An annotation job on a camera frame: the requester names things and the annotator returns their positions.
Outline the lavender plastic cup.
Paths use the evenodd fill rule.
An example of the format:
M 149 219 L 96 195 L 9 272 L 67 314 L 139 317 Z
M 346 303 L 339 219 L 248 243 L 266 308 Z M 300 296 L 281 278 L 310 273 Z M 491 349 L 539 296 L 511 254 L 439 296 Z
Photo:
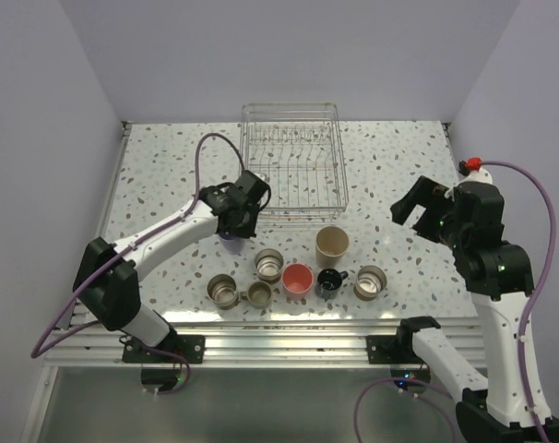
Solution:
M 226 233 L 219 234 L 220 243 L 232 255 L 239 254 L 244 247 L 244 239 Z

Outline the steel cup with brown band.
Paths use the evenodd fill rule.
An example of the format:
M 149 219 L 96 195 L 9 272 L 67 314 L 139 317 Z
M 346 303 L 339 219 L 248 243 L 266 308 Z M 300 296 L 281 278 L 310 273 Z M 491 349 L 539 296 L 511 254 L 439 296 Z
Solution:
M 254 260 L 256 275 L 261 281 L 277 283 L 284 267 L 283 255 L 272 248 L 260 250 Z

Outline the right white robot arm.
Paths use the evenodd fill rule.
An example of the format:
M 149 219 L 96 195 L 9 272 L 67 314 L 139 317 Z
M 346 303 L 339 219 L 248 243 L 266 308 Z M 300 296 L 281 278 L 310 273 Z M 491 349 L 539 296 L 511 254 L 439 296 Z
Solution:
M 413 229 L 450 248 L 471 294 L 482 330 L 487 374 L 482 376 L 446 338 L 432 317 L 400 322 L 400 359 L 421 359 L 456 404 L 469 442 L 559 442 L 559 419 L 545 400 L 526 313 L 534 283 L 527 252 L 503 238 L 505 201 L 491 183 L 463 181 L 447 188 L 422 176 L 390 210 L 403 224 L 415 207 Z

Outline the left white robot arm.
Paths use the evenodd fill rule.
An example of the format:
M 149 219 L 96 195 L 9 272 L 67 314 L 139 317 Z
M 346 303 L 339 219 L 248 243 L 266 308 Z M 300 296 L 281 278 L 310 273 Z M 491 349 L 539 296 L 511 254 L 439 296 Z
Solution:
M 266 184 L 208 186 L 181 210 L 120 243 L 99 237 L 83 254 L 73 295 L 109 331 L 132 338 L 155 362 L 184 364 L 173 326 L 141 300 L 140 283 L 187 246 L 215 234 L 248 239 L 271 197 Z

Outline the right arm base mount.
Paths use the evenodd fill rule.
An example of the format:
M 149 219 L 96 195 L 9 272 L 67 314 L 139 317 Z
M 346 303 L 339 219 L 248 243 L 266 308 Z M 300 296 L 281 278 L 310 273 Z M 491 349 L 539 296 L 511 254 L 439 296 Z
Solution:
M 370 365 L 421 365 L 423 360 L 398 343 L 396 335 L 368 335 L 366 354 Z

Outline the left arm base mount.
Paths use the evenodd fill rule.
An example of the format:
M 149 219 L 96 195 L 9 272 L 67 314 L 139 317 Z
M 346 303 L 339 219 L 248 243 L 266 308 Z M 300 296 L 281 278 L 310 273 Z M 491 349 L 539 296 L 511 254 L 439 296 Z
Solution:
M 203 335 L 176 335 L 166 338 L 160 347 L 149 347 L 133 338 L 124 341 L 122 361 L 126 364 L 201 364 L 206 350 Z

